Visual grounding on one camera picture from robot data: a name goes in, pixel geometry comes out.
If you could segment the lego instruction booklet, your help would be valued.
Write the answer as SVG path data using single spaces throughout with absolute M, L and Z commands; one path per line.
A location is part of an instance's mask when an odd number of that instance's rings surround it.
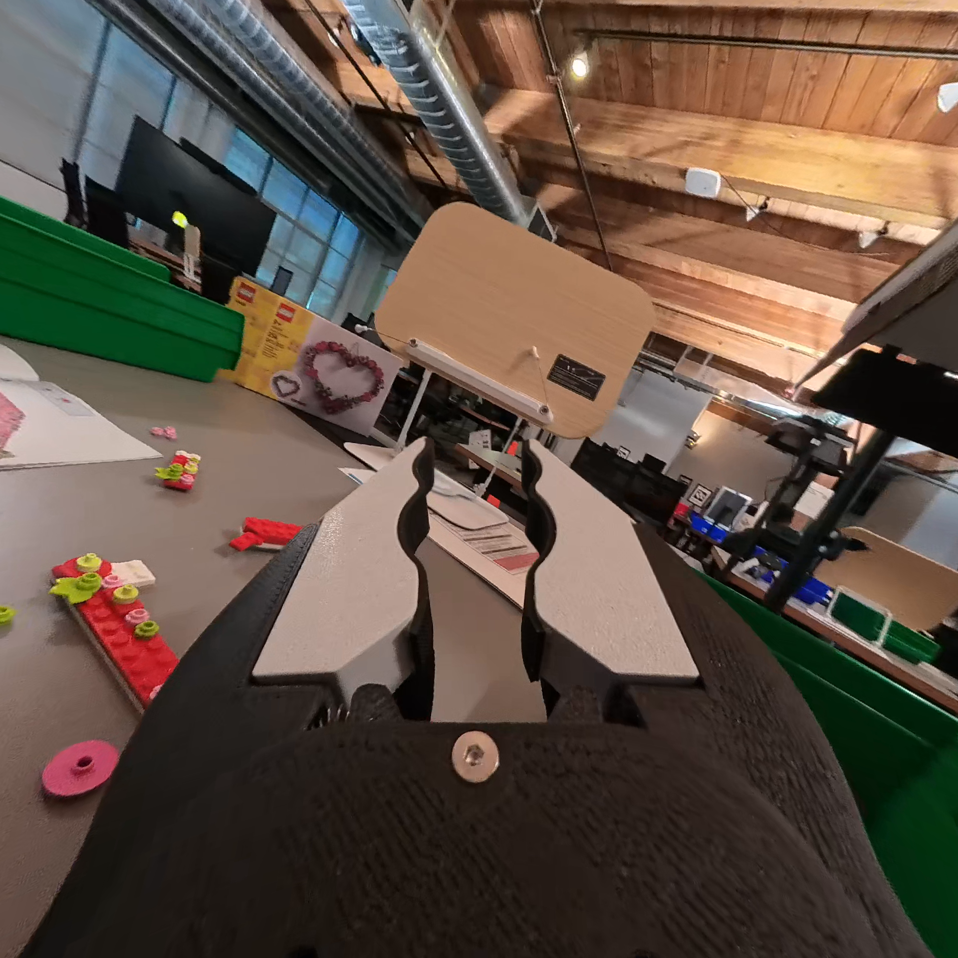
M 1 469 L 154 459 L 153 448 L 128 435 L 84 401 L 42 381 L 20 355 L 1 347 Z

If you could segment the yellow lego set box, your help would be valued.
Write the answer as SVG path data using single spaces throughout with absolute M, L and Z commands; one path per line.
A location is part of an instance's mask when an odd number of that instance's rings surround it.
M 242 277 L 228 305 L 244 328 L 227 379 L 361 436 L 373 432 L 401 358 Z

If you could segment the black wall monitor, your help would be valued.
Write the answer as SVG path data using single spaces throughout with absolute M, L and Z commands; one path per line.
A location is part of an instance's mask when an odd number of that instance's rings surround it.
M 115 192 L 126 213 L 158 228 L 184 214 L 198 228 L 204 253 L 240 273 L 257 273 L 275 212 L 140 116 L 130 128 Z

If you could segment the wooden book stand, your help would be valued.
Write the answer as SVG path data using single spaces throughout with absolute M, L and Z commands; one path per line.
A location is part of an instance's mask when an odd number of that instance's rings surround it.
M 814 572 L 818 580 L 873 601 L 916 631 L 929 631 L 956 612 L 955 570 L 863 528 L 842 533 L 865 548 L 846 548 L 837 559 L 821 562 Z
M 375 330 L 403 362 L 581 440 L 607 422 L 655 319 L 638 284 L 454 202 L 425 223 Z

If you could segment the stack of green plastic bins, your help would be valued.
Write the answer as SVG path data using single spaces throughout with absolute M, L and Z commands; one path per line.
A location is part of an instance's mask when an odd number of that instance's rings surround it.
M 1 198 L 3 335 L 210 382 L 239 361 L 243 327 L 165 266 Z

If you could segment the studio light panel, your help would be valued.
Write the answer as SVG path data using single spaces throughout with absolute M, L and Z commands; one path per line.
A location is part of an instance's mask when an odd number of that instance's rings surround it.
M 956 222 L 856 305 L 794 388 L 833 366 L 814 404 L 956 458 Z

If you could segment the black light stand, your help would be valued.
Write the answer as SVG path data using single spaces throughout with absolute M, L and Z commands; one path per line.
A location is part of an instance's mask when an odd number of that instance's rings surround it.
M 839 521 L 855 503 L 894 440 L 895 435 L 884 429 L 876 429 L 868 438 L 852 461 L 850 471 L 836 486 L 832 498 L 803 533 L 794 558 L 765 593 L 762 601 L 764 607 L 776 614 L 781 613 L 787 601 L 824 560 L 832 541 L 836 539 Z

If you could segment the silver ventilation duct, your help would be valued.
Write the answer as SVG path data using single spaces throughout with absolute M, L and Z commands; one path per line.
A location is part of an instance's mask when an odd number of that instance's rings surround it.
M 343 6 L 476 203 L 553 240 L 548 220 L 533 198 L 522 195 L 490 136 L 449 47 L 445 24 L 429 4 L 350 1 Z

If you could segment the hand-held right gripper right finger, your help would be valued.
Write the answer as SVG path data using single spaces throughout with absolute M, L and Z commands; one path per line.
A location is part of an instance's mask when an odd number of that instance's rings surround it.
M 632 686 L 701 680 L 634 521 L 536 440 L 522 454 L 526 575 L 521 654 L 546 714 L 575 690 L 614 715 Z

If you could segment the small red flowered lego assembly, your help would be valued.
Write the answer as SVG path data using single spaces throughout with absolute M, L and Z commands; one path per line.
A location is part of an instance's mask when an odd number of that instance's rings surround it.
M 154 476 L 165 488 L 189 491 L 196 483 L 200 462 L 197 453 L 177 450 L 165 466 L 155 468 Z

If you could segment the large green plastic bin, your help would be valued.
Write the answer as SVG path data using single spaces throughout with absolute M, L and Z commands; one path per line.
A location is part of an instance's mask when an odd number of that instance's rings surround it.
M 704 580 L 822 727 L 886 879 L 934 956 L 957 955 L 956 717 L 753 599 Z

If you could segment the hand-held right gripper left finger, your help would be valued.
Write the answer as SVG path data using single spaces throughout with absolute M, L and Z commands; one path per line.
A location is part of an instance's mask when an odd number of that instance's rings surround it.
M 418 550 L 430 530 L 430 440 L 419 439 L 321 520 L 253 667 L 261 685 L 322 684 L 343 704 L 387 688 L 429 720 L 433 623 Z

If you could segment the long red flowered lego plate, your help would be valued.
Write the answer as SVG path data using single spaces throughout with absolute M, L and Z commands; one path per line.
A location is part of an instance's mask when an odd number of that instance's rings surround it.
M 76 620 L 134 707 L 144 712 L 179 658 L 143 600 L 152 586 L 122 584 L 112 575 L 112 563 L 96 553 L 67 559 L 51 570 L 50 594 Z

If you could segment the small green bins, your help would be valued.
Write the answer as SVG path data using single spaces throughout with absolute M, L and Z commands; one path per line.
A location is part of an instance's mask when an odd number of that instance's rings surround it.
M 933 664 L 942 651 L 929 634 L 904 626 L 887 608 L 842 586 L 833 590 L 827 615 L 859 638 L 912 664 Z

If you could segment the laminated instruction sheet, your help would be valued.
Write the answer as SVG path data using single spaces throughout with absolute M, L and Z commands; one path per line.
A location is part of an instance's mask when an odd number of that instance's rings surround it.
M 499 509 L 443 473 L 427 495 L 429 539 L 492 589 L 521 608 L 538 559 L 522 529 Z

